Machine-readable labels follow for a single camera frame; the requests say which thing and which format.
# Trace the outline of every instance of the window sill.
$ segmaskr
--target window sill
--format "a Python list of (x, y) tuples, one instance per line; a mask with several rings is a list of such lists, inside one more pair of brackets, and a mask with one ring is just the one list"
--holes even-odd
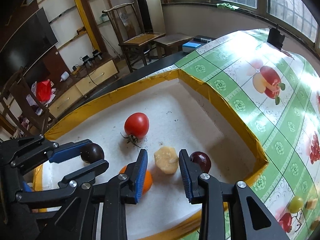
[[(199, 2), (172, 2), (172, 3), (164, 3), (162, 4), (162, 6), (170, 6), (170, 5), (193, 5), (193, 6), (209, 6), (209, 7), (214, 7), (217, 8), (216, 4), (213, 3), (209, 3), (209, 2), (205, 2), (205, 3), (199, 3)], [(253, 11), (247, 10), (247, 9), (243, 9), (243, 8), (239, 8), (235, 11), (231, 11), (230, 12), (237, 12), (237, 13), (242, 13), (245, 14), (247, 16), (251, 16), (254, 17), (258, 20), (264, 21), (270, 25), (272, 25), (273, 27), (276, 27), (277, 24), (265, 17), (262, 17), (260, 15), (255, 14)], [(296, 36), (295, 34), (293, 34), (292, 32), (290, 32), (289, 30), (285, 29), (284, 27), (281, 27), (279, 25), (279, 30), (282, 31), (283, 33), (287, 34), (288, 36), (294, 38), (296, 41), (298, 41), (302, 46), (304, 46), (306, 49), (308, 49), (319, 61), (320, 61), (320, 55), (318, 54), (318, 52), (313, 48), (310, 47), (309, 44), (307, 44), (303, 39), (299, 38), (298, 36)]]

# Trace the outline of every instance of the window frame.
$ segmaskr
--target window frame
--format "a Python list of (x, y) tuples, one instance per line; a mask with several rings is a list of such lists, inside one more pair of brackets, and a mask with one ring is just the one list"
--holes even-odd
[(289, 34), (291, 37), (295, 38), (297, 41), (302, 43), (305, 47), (313, 52), (313, 54), (320, 60), (320, 23), (318, 24), (318, 29), (316, 33), (315, 42), (311, 41), (305, 34), (300, 32), (295, 27), (286, 23), (285, 21), (271, 15), (270, 11), (270, 0), (257, 0), (257, 8), (253, 8), (247, 5), (238, 4), (235, 2), (225, 1), (225, 0), (164, 0), (165, 4), (171, 3), (190, 3), (190, 4), (204, 4), (210, 6), (216, 6), (217, 3), (227, 2), (231, 5), (235, 5), (240, 7), (238, 12), (242, 12), (245, 14), (250, 14), (252, 17), (257, 16), (256, 18), (262, 19), (271, 25), (279, 25), (280, 30), (283, 30), (286, 34)]

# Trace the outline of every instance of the green and white tablecloth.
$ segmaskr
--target green and white tablecloth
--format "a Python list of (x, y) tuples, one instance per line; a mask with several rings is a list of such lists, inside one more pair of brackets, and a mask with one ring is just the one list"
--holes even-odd
[[(269, 165), (252, 190), (279, 221), (293, 196), (304, 202), (319, 196), (320, 78), (304, 57), (267, 43), (268, 33), (225, 35), (175, 65), (219, 92), (257, 136)], [(291, 214), (289, 238), (308, 238), (319, 215), (319, 199), (314, 210)], [(227, 212), (225, 224), (228, 239)], [(196, 240), (198, 233), (183, 239)]]

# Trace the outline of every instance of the drawer handle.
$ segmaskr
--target drawer handle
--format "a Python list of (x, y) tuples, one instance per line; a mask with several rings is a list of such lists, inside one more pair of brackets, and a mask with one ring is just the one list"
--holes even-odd
[(67, 98), (66, 100), (64, 100), (64, 101), (60, 104), (60, 106), (62, 106), (64, 103), (66, 103), (69, 99), (70, 99), (70, 98)]
[(101, 77), (104, 75), (104, 72), (102, 74), (100, 74), (99, 76), (97, 76), (95, 79), (92, 79), (92, 81), (96, 80), (97, 78)]

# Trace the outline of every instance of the chair backrest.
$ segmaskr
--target chair backrest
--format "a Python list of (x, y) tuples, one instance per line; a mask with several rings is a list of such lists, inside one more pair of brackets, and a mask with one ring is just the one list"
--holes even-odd
[[(29, 122), (34, 125), (36, 128), (38, 128), (40, 131), (43, 129), (43, 123), (44, 123), (44, 116), (38, 116), (35, 111), (33, 110), (33, 108), (29, 105), (26, 97), (27, 95), (30, 95), (33, 100), (37, 103), (37, 105), (42, 108), (42, 110), (46, 113), (49, 111), (48, 108), (44, 107), (40, 101), (36, 98), (36, 96), (33, 94), (33, 92), (31, 91), (30, 87), (28, 86), (27, 82), (25, 81), (24, 77), (23, 77), (23, 70), (20, 69), (19, 71), (17, 71), (16, 73), (14, 73), (11, 78), (6, 82), (6, 84), (4, 85), (1, 95), (0, 95), (0, 103), (2, 103), (5, 112), (7, 112), (7, 114), (10, 116), (10, 118), (13, 120), (13, 117), (11, 116), (11, 114), (9, 112), (11, 112), (9, 110), (8, 107), (6, 107), (4, 104), (4, 100), (3, 100), (3, 95), (7, 94), (7, 92), (9, 92), (10, 94), (12, 94), (13, 98), (16, 100), (17, 104), (19, 105), (19, 107), (22, 110), (22, 115), (24, 117), (26, 117)], [(23, 132), (26, 133), (25, 129), (22, 129), (18, 124), (17, 126), (23, 130)]]
[(118, 21), (117, 21), (117, 18), (116, 18), (116, 14), (115, 14), (115, 11), (117, 12), (118, 14), (118, 17), (120, 18), (124, 28), (125, 28), (125, 31), (128, 35), (128, 39), (131, 39), (135, 36), (137, 36), (137, 33), (134, 29), (134, 26), (132, 24), (132, 21), (129, 19), (128, 17), (128, 13), (126, 11), (126, 7), (127, 6), (130, 6), (134, 12), (134, 15), (135, 15), (135, 18), (137, 20), (137, 22), (139, 23), (139, 27), (140, 27), (140, 30), (142, 33), (144, 33), (144, 28), (143, 28), (143, 24), (142, 22), (140, 21), (140, 18), (138, 17), (137, 15), (137, 11), (136, 9), (134, 8), (133, 6), (134, 2), (132, 3), (123, 3), (123, 4), (120, 4), (120, 5), (116, 5), (112, 8), (110, 8), (109, 10), (105, 10), (105, 11), (102, 11), (102, 13), (106, 13), (110, 19), (110, 22), (112, 24), (112, 27), (116, 33), (116, 36), (118, 38), (118, 41), (119, 43), (123, 43), (125, 40), (124, 38), (122, 37), (121, 35), (121, 31), (120, 31), (120, 28), (119, 28), (119, 25), (118, 25)]

